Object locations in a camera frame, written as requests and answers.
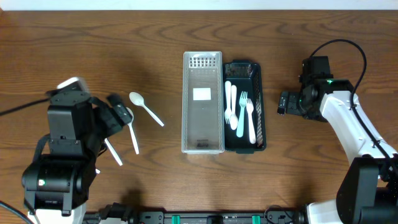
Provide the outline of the white plastic fork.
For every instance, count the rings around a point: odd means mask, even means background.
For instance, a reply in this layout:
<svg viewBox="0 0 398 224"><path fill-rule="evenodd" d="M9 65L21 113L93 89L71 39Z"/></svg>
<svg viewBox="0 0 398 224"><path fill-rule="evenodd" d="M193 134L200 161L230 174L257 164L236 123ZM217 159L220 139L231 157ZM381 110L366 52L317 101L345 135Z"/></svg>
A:
<svg viewBox="0 0 398 224"><path fill-rule="evenodd" d="M226 110L224 112L224 118L226 124L229 124L229 119L231 117L231 82L230 81L225 81L224 90L226 97Z"/></svg>
<svg viewBox="0 0 398 224"><path fill-rule="evenodd" d="M246 91L242 91L241 96L239 98L240 111L239 111L238 127L236 130L236 135L238 138L243 137L244 133L244 112L245 112L247 98L248 98L248 93Z"/></svg>
<svg viewBox="0 0 398 224"><path fill-rule="evenodd" d="M252 117L252 113L254 111L254 105L250 98L248 98L247 102L246 102L246 111L248 113L249 142L251 144L255 144L256 143L256 134L254 131L254 123L253 123L253 117Z"/></svg>

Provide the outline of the black plastic mesh basket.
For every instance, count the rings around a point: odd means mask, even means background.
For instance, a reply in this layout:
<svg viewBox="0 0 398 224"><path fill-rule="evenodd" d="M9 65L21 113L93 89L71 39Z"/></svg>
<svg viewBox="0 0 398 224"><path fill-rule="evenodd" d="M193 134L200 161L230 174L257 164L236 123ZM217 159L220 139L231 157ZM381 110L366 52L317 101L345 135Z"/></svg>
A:
<svg viewBox="0 0 398 224"><path fill-rule="evenodd" d="M224 126L225 149L237 154L253 154L267 146L261 66L249 60L223 64L223 80L230 91L224 93L224 107L237 116Z"/></svg>

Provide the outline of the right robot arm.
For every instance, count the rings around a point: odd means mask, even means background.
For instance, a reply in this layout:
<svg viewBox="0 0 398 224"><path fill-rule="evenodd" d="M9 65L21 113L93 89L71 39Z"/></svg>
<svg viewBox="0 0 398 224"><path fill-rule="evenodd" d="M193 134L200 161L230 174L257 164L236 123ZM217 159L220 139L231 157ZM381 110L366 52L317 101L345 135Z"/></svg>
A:
<svg viewBox="0 0 398 224"><path fill-rule="evenodd" d="M283 91L278 114L327 122L349 169L333 200L306 205L296 223L397 223L397 151L365 115L349 80L335 79L326 56L302 62L300 91Z"/></svg>

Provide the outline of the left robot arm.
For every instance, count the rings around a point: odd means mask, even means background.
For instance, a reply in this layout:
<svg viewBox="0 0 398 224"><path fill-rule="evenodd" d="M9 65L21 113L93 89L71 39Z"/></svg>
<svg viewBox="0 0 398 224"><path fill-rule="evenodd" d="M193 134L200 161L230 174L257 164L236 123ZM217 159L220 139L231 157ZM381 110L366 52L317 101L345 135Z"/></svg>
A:
<svg viewBox="0 0 398 224"><path fill-rule="evenodd" d="M104 141L132 116L119 95L102 101L81 90L54 94L47 116L50 132L22 175L24 205L34 223L81 223Z"/></svg>

